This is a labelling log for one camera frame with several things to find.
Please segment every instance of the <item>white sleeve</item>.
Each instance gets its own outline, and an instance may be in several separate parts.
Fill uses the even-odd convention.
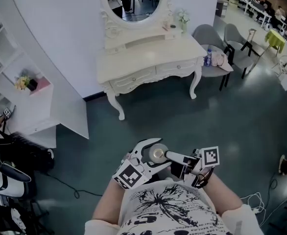
[[[226,211],[222,215],[222,220],[232,234],[263,235],[256,215],[249,205],[242,205],[236,210]]]
[[[118,225],[102,220],[90,220],[85,224],[85,235],[116,235],[119,230]]]

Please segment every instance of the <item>white vanity table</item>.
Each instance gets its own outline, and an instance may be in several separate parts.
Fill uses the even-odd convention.
[[[157,82],[169,76],[185,77],[194,73],[190,96],[201,78],[203,57],[207,52],[188,33],[179,28],[165,29],[164,21],[173,22],[171,0],[160,0],[155,12],[139,22],[126,22],[102,0],[105,18],[105,49],[97,59],[97,80],[111,105],[124,120],[116,100],[143,83]]]

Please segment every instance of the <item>curved table leg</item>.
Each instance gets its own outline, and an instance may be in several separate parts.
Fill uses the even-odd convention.
[[[123,108],[121,107],[121,105],[116,101],[115,99],[115,93],[114,91],[107,91],[106,92],[107,96],[108,96],[108,100],[110,102],[110,104],[119,111],[120,116],[119,116],[119,120],[124,120],[125,119],[125,115],[124,115],[124,111]]]
[[[197,84],[200,81],[201,73],[202,73],[201,68],[194,71],[194,76],[193,76],[193,80],[191,83],[191,88],[189,90],[189,94],[191,95],[192,99],[195,99],[197,97],[196,94],[194,93],[194,89],[196,88]]]

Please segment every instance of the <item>white bookshelf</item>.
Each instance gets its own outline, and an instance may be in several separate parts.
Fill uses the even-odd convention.
[[[14,87],[23,72],[38,82],[34,92]],[[0,111],[11,105],[7,134],[54,148],[55,126],[62,124],[89,138],[85,101],[41,49],[14,0],[0,0]]]

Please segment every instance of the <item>yellow table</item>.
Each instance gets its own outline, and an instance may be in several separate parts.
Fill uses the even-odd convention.
[[[269,43],[269,46],[267,49],[273,47],[277,49],[277,53],[281,53],[284,45],[285,45],[285,39],[275,30],[270,29],[269,32],[265,36],[265,41]]]

